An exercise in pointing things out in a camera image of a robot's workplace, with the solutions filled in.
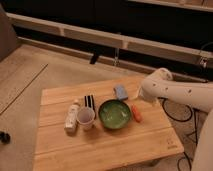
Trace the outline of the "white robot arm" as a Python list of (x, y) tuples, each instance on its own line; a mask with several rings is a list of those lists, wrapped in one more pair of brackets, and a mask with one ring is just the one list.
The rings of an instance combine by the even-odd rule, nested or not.
[(191, 171), (213, 171), (213, 82), (177, 82), (166, 68), (159, 68), (142, 80), (138, 96), (153, 103), (165, 98), (206, 112)]

